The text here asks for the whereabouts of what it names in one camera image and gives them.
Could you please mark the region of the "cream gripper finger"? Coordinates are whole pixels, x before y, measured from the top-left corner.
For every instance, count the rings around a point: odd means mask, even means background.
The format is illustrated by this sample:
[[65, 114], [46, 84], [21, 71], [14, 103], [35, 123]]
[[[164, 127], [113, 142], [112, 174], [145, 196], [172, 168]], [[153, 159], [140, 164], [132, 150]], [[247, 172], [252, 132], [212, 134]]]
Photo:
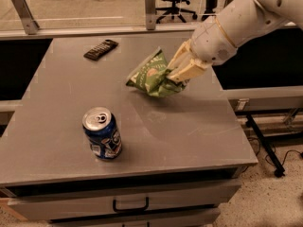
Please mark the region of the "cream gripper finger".
[[203, 68], [197, 66], [196, 64], [189, 64], [186, 67], [174, 69], [167, 75], [167, 78], [174, 82], [181, 82], [196, 78], [203, 72]]
[[173, 58], [170, 60], [168, 69], [174, 70], [181, 66], [183, 63], [188, 62], [191, 58], [190, 51], [187, 44], [182, 44], [177, 52], [174, 54]]

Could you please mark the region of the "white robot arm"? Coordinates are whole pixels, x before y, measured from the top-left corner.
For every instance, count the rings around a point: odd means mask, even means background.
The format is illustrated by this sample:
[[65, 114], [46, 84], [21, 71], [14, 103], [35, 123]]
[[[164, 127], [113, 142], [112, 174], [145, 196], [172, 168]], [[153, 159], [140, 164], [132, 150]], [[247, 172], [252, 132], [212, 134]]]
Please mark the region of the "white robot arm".
[[196, 78], [212, 65], [222, 65], [248, 41], [289, 22], [303, 28], [303, 0], [233, 0], [201, 22], [169, 62], [168, 79]]

